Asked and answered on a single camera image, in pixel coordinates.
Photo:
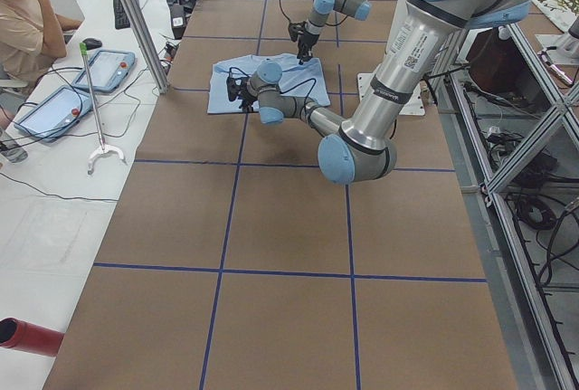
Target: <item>white desk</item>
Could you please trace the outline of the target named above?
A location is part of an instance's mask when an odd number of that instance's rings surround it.
[[[168,8],[165,0],[146,1],[139,0],[141,6],[145,5],[143,14],[160,51],[166,42],[163,35],[172,37]],[[86,15],[67,45],[68,56],[54,67],[81,67],[79,42],[86,37],[102,40],[104,48],[136,54],[136,67],[119,90],[147,67],[132,30],[114,29],[112,0],[95,3],[94,11]],[[72,81],[75,74],[62,76]],[[42,101],[63,83],[56,74],[45,76],[28,101]],[[148,71],[128,92],[141,101],[137,115],[124,137],[108,138],[110,144],[122,148],[126,165],[116,156],[101,157],[93,175],[88,176],[89,155],[99,145],[94,134],[27,146],[28,158],[23,163],[11,164],[2,157],[4,167],[0,171],[50,194],[118,199],[157,101],[157,89]],[[111,97],[99,96],[99,102]],[[104,131],[122,133],[136,105],[135,100],[121,94],[103,106],[100,117]],[[8,132],[14,138],[24,135],[12,126]],[[96,124],[90,113],[70,133],[91,132],[96,132]],[[65,332],[115,204],[44,197],[2,176],[0,194],[0,319],[14,317]],[[52,363],[50,357],[0,349],[0,386],[10,390],[41,389]]]

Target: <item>computer mouse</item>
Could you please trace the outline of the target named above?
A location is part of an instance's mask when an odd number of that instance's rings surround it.
[[[93,39],[92,37],[84,39],[82,42],[87,45],[87,51],[90,51],[91,49],[97,49],[102,46],[102,42],[100,40]]]

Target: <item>tablet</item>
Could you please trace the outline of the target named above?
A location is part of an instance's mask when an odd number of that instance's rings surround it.
[[[17,129],[46,141],[54,141],[92,109],[88,93],[63,85],[21,119]]]
[[[111,93],[130,73],[135,64],[133,52],[100,49],[89,58],[92,88],[98,93]],[[87,75],[81,71],[72,82],[72,87],[89,90]]]

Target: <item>light blue shirt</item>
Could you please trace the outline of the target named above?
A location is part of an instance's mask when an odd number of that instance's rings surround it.
[[[310,98],[315,99],[324,107],[329,105],[329,96],[327,95],[326,83],[324,82],[324,74],[322,72],[322,65],[319,58],[312,58],[309,62],[299,64],[299,60],[291,53],[283,53],[272,57],[246,55],[244,57],[232,58],[231,60],[225,60],[214,64],[207,112],[209,114],[242,112],[240,109],[242,101],[236,100],[235,102],[230,102],[227,97],[226,81],[229,76],[229,69],[232,67],[238,67],[251,76],[257,70],[258,66],[266,59],[275,61],[281,67],[283,72],[279,84],[281,91],[285,91],[310,78],[315,78],[316,86],[309,94]],[[244,75],[237,70],[233,70],[233,76],[238,78]],[[295,90],[289,91],[287,95],[306,96],[310,91],[312,84],[313,81],[306,82]],[[253,108],[256,111],[258,110],[258,102],[253,104]]]

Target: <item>red pipe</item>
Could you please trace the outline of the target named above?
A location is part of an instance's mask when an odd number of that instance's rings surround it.
[[[64,334],[14,318],[0,321],[0,347],[56,357]]]

